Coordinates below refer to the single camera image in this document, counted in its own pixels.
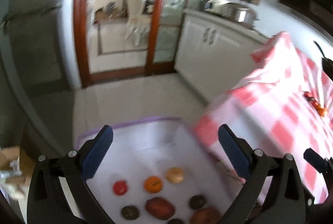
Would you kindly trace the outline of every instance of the pink checkered cloth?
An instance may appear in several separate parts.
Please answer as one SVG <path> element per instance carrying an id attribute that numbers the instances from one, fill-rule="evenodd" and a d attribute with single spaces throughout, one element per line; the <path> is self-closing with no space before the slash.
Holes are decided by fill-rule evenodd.
<path id="1" fill-rule="evenodd" d="M 217 139 L 220 125 L 226 123 L 237 137 L 269 156 L 292 154 L 303 184 L 315 197 L 315 203 L 322 203 L 328 195 L 324 178 L 303 159 L 303 153 L 312 148 L 323 158 L 332 156 L 333 82 L 294 47 L 285 32 L 251 56 L 257 69 L 234 89 L 217 97 L 194 130 L 208 150 L 223 162 L 229 175 L 241 182 L 244 179 L 237 177 Z M 305 100 L 304 91 L 310 91 L 328 109 L 326 117 L 320 117 Z M 269 184 L 267 179 L 260 203 L 264 202 Z"/>

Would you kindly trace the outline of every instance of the white plastic container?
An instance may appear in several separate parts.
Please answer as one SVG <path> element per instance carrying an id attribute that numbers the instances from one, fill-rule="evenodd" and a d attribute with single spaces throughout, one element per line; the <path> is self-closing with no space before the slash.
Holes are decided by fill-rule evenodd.
<path id="1" fill-rule="evenodd" d="M 222 214 L 235 199 L 234 189 L 239 186 L 234 179 L 217 170 L 216 164 L 179 119 L 147 118 L 112 128 L 113 142 L 94 178 L 87 184 L 115 223 L 166 223 L 145 210 L 146 201 L 157 196 L 175 206 L 176 213 L 171 219 L 180 218 L 185 223 L 189 223 L 194 213 L 188 206 L 193 195 L 204 195 L 208 201 L 205 207 L 214 206 Z M 97 133 L 93 131 L 81 136 L 76 149 Z M 184 169 L 182 183 L 172 184 L 165 179 L 165 173 L 171 167 Z M 157 194 L 144 190 L 145 179 L 152 175 L 164 182 L 162 191 Z M 123 196 L 116 196 L 112 191 L 117 180 L 127 181 L 129 189 Z M 127 205 L 139 209 L 138 219 L 130 221 L 121 216 L 121 209 Z"/>

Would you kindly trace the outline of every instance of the glass panel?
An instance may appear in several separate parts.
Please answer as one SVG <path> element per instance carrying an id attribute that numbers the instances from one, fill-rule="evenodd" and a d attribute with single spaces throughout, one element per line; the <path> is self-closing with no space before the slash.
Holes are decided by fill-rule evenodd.
<path id="1" fill-rule="evenodd" d="M 185 3 L 186 0 L 163 0 L 154 63 L 168 62 L 174 59 Z"/>
<path id="2" fill-rule="evenodd" d="M 204 10 L 204 6 L 206 4 L 207 0 L 189 0 L 187 4 L 187 8 L 191 10 Z"/>

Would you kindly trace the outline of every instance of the cabinet handle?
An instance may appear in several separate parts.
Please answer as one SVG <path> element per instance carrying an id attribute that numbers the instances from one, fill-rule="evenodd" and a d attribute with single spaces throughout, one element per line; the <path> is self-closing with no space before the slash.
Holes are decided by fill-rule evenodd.
<path id="1" fill-rule="evenodd" d="M 216 35 L 216 29 L 214 29 L 210 34 L 209 45 L 212 45 L 214 43 L 215 35 Z"/>
<path id="2" fill-rule="evenodd" d="M 209 33 L 210 28 L 207 28 L 205 33 L 204 33 L 204 43 L 207 42 L 208 40 L 208 33 Z"/>

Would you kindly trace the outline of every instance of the white appliance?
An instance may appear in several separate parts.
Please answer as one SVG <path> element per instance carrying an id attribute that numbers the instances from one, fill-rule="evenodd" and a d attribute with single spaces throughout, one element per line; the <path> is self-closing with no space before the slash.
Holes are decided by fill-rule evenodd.
<path id="1" fill-rule="evenodd" d="M 205 5 L 205 11 L 216 15 L 222 15 L 223 6 L 229 2 L 229 0 L 208 0 Z"/>

